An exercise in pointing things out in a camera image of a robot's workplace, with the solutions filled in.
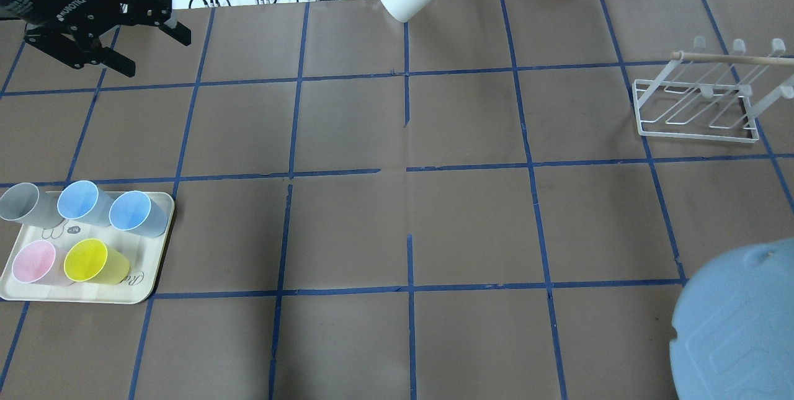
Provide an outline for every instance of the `blue plastic object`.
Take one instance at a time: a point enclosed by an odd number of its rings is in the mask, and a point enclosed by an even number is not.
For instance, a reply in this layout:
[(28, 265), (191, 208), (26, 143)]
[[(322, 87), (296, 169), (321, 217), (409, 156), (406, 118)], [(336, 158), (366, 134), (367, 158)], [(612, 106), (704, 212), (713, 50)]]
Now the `blue plastic object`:
[(794, 239), (704, 265), (681, 292), (672, 325), (680, 400), (794, 399)]

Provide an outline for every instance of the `gray cup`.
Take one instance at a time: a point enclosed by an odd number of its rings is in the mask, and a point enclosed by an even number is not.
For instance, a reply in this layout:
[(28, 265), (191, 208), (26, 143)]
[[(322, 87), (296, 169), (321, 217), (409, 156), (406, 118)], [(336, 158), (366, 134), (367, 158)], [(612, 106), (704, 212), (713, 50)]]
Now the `gray cup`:
[(58, 199), (32, 183), (11, 186), (0, 197), (0, 219), (45, 229), (63, 221), (58, 213)]

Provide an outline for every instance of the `blue cup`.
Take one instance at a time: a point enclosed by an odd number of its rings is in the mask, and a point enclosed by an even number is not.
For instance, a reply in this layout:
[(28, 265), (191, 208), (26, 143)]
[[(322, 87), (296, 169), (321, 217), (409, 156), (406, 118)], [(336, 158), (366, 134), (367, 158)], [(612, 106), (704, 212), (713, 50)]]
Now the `blue cup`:
[(63, 218), (94, 226), (110, 226), (113, 199), (93, 182), (80, 180), (68, 185), (58, 197), (58, 213)]
[(129, 191), (121, 194), (110, 207), (110, 224), (119, 231), (158, 237), (167, 230), (168, 217), (147, 194)]

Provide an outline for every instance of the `white tray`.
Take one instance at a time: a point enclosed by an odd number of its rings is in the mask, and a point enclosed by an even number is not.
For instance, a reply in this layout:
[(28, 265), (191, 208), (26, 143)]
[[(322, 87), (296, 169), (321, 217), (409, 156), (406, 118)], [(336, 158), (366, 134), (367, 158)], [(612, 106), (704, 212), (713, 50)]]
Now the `white tray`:
[[(49, 191), (59, 195), (61, 191)], [(107, 192), (116, 198), (123, 192)], [(166, 193), (148, 192), (168, 217), (168, 228), (165, 233), (154, 239), (136, 236), (132, 233), (119, 231), (112, 226), (97, 227), (74, 220), (65, 220), (52, 229), (42, 229), (22, 225), (17, 242), (6, 262), (6, 268), (0, 276), (0, 296), (8, 301), (59, 301), (59, 302), (99, 302), (103, 304), (136, 304), (148, 298), (154, 289), (159, 266), (163, 259), (168, 233), (174, 218), (174, 199)], [(130, 274), (114, 286), (75, 282), (68, 287), (42, 286), (23, 284), (11, 275), (11, 262), (14, 256), (34, 240), (47, 239), (52, 244), (69, 250), (83, 239), (100, 239), (130, 259)]]

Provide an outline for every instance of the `tray with cups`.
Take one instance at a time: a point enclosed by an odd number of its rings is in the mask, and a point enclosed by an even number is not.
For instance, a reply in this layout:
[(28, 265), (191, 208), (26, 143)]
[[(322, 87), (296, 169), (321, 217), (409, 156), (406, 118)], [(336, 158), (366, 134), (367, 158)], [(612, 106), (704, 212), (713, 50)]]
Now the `tray with cups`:
[(0, 276), (9, 301), (136, 304), (154, 290), (176, 210), (159, 192), (111, 192), (80, 180), (63, 191), (32, 183), (0, 197), (22, 224)]

